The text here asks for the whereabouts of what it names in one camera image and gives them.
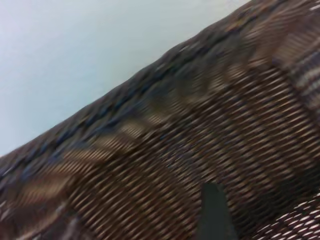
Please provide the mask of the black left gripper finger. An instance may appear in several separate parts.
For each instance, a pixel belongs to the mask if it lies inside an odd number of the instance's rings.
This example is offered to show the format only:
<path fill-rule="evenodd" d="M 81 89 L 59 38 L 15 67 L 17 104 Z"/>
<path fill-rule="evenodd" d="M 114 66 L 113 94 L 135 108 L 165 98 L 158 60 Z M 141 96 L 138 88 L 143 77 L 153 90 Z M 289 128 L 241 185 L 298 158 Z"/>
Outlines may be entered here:
<path fill-rule="evenodd" d="M 198 220 L 199 240 L 237 240 L 223 189 L 215 183 L 204 183 Z"/>

